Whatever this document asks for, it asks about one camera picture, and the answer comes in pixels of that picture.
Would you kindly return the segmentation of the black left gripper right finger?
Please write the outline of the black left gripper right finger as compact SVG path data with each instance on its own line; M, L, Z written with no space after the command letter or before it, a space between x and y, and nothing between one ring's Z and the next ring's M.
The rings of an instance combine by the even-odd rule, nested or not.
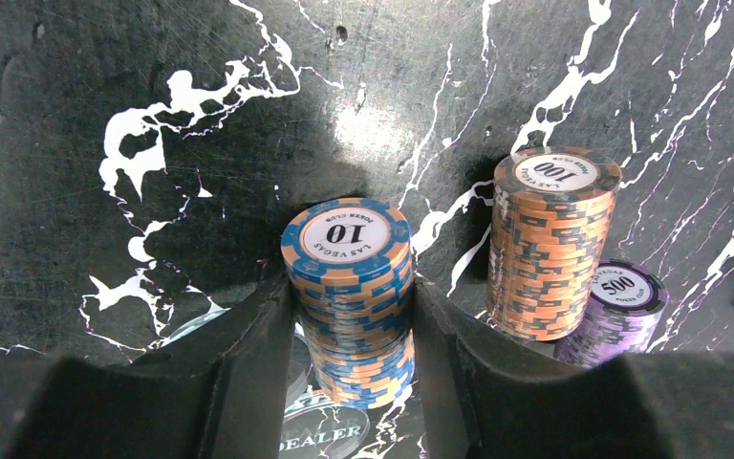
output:
M425 278L413 299L432 458L734 458L734 354L582 369L491 329Z

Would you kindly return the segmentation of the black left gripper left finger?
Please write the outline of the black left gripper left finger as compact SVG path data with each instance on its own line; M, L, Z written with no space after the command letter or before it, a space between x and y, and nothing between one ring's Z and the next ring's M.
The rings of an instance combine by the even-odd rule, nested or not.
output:
M0 354L0 458L274 458L293 334L274 278L130 364Z

